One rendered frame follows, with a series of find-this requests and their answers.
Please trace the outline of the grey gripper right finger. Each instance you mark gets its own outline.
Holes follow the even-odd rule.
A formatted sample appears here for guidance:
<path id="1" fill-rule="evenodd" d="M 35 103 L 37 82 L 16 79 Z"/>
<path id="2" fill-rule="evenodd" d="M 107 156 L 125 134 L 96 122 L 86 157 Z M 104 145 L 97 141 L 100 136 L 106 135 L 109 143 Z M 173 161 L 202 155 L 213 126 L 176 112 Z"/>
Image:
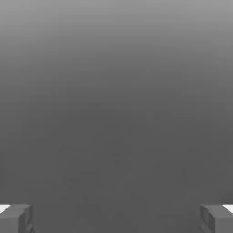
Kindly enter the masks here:
<path id="1" fill-rule="evenodd" d="M 201 205 L 200 220 L 203 233 L 233 233 L 233 204 Z"/>

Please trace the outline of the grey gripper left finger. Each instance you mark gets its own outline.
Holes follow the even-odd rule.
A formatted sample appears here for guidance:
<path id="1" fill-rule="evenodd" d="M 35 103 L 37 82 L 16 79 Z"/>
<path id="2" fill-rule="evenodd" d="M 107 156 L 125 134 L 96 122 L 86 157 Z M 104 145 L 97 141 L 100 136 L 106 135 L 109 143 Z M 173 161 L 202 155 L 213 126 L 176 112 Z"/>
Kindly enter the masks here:
<path id="1" fill-rule="evenodd" d="M 0 233 L 34 233 L 33 206 L 0 204 Z"/>

